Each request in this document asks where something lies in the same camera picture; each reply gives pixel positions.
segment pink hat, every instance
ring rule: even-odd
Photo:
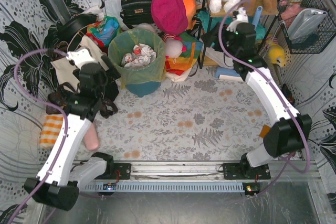
[[[152,17],[158,28],[167,34],[179,35],[188,26],[183,0],[153,0]]]

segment blue container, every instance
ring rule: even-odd
[[[145,44],[156,52],[156,59],[142,69],[128,69],[121,66],[123,56],[133,51],[137,44]],[[121,88],[127,88],[139,97],[153,93],[165,79],[164,42],[156,34],[144,29],[132,29],[116,36],[109,45],[109,58],[119,71]]]
[[[149,81],[142,84],[128,84],[126,88],[133,94],[136,94],[138,97],[143,97],[145,95],[153,93],[161,86],[161,83],[158,81]]]

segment green trash bag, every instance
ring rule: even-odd
[[[142,69],[128,69],[121,66],[121,60],[128,52],[133,52],[137,44],[150,46],[156,52],[156,59]],[[118,34],[109,45],[109,58],[121,75],[121,88],[128,84],[141,84],[165,79],[165,50],[163,40],[145,29],[132,29]]]

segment black handbag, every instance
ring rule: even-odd
[[[120,17],[125,25],[138,25],[141,23],[154,23],[152,18],[152,0],[121,0]]]

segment orange toy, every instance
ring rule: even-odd
[[[196,13],[196,0],[183,0],[185,6],[185,12],[188,19],[187,30],[193,29],[196,21],[193,20],[193,17]]]

